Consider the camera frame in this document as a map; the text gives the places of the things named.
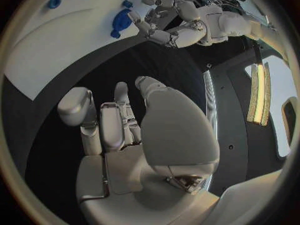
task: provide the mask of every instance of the blue fitting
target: blue fitting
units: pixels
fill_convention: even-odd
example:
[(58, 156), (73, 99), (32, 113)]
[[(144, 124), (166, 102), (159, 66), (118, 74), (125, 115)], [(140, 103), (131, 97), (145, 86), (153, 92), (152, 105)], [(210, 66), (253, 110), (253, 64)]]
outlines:
[(49, 0), (47, 3), (47, 7), (49, 9), (56, 9), (59, 5), (61, 5), (62, 0)]
[(130, 8), (132, 8), (134, 5), (133, 5), (133, 3), (132, 3), (131, 1), (124, 0), (124, 1), (122, 2), (122, 6), (124, 6), (125, 8), (130, 9)]
[(123, 9), (114, 17), (112, 22), (113, 30), (110, 33), (110, 36), (115, 39), (120, 38), (120, 31), (128, 28), (131, 25), (132, 21), (127, 15), (129, 12), (131, 12), (130, 9)]

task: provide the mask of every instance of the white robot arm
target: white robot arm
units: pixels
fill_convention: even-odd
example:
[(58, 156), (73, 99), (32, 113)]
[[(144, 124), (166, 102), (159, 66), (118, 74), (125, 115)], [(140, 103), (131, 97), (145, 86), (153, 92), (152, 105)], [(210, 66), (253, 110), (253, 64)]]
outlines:
[(144, 4), (157, 5), (162, 8), (173, 8), (183, 19), (180, 26), (163, 31), (157, 25), (141, 19), (134, 11), (129, 18), (144, 36), (161, 45), (173, 48), (184, 48), (195, 43), (210, 46), (228, 40), (228, 37), (247, 36), (253, 40), (261, 39), (278, 51), (287, 60), (285, 49), (274, 29), (262, 25), (249, 15), (240, 15), (223, 11), (216, 4), (196, 8), (193, 2), (185, 0), (141, 0)]

